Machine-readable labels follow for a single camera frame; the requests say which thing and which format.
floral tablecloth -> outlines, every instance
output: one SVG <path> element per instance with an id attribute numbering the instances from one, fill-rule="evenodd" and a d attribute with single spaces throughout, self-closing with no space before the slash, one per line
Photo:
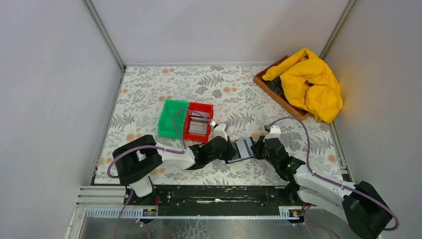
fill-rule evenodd
<path id="1" fill-rule="evenodd" d="M 157 135 L 158 119 L 166 99 L 214 105 L 214 120 L 228 125 L 231 139 L 264 135 L 263 126 L 289 114 L 252 80 L 260 66 L 178 66 L 128 67 L 112 117 L 102 156 L 98 161 L 95 184 L 119 184 L 106 170 L 111 152 L 145 134 L 159 143 L 182 147 L 178 139 Z M 341 179 L 329 127 L 313 117 L 304 120 L 311 137 L 311 166 Z M 301 125 L 287 119 L 277 124 L 280 140 L 287 151 L 305 160 L 306 136 Z M 188 141 L 188 145 L 197 142 Z M 187 171 L 159 167 L 150 174 L 154 184 L 182 185 L 286 185 L 264 160 L 248 159 L 233 164 L 216 160 L 205 168 Z"/>

red plastic container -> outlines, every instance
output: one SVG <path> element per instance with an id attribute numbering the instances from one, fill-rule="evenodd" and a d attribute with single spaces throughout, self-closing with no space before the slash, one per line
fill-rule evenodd
<path id="1" fill-rule="evenodd" d="M 210 114 L 210 120 L 212 120 L 212 117 L 214 116 L 214 106 L 209 104 L 201 104 L 201 103 L 195 103 L 195 102 L 189 102 L 188 109 L 198 112 L 206 112 Z M 197 134 L 191 134 L 189 133 L 189 125 L 191 123 L 191 114 L 188 112 L 186 114 L 185 118 L 185 124 L 183 125 L 183 138 L 188 140 L 195 140 L 199 142 L 208 142 L 208 138 L 211 133 L 211 125 L 208 124 L 207 127 L 207 134 L 206 136 L 200 136 Z"/>

white wall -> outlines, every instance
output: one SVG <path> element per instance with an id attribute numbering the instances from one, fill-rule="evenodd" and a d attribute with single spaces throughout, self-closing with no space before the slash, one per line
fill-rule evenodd
<path id="1" fill-rule="evenodd" d="M 126 64 L 273 63 L 319 54 L 347 0 L 94 0 Z"/>
<path id="2" fill-rule="evenodd" d="M 342 87 L 335 123 L 356 181 L 373 184 L 401 220 L 384 239 L 421 237 L 421 12 L 419 0 L 358 1 L 327 58 Z"/>
<path id="3" fill-rule="evenodd" d="M 59 239 L 119 69 L 81 0 L 0 2 L 0 238 Z"/>

brown wooden tray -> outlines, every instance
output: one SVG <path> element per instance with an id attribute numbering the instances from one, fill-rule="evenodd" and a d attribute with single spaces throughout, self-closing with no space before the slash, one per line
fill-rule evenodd
<path id="1" fill-rule="evenodd" d="M 289 58 L 289 56 L 285 56 L 281 58 L 280 60 L 274 62 L 271 66 L 267 67 L 265 70 L 261 71 L 260 73 L 256 74 L 253 78 L 253 82 L 255 82 L 256 85 L 259 86 L 265 93 L 267 93 L 273 100 L 275 100 L 281 107 L 283 107 L 289 114 L 291 114 L 293 117 L 296 117 L 300 120 L 306 119 L 309 115 L 311 115 L 310 112 L 299 109 L 297 107 L 294 107 L 289 104 L 286 97 L 284 96 L 284 93 L 276 94 L 275 92 L 271 91 L 270 88 L 263 82 L 262 76 L 267 73 L 267 70 L 272 66 L 278 66 L 280 63 L 282 63 L 284 60 Z"/>

yellow cloth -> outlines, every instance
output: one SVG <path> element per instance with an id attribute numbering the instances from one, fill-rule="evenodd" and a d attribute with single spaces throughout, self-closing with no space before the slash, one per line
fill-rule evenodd
<path id="1" fill-rule="evenodd" d="M 331 123 L 341 108 L 340 85 L 329 66 L 304 48 L 262 76 L 272 81 L 280 76 L 289 103 L 314 114 L 317 121 Z"/>

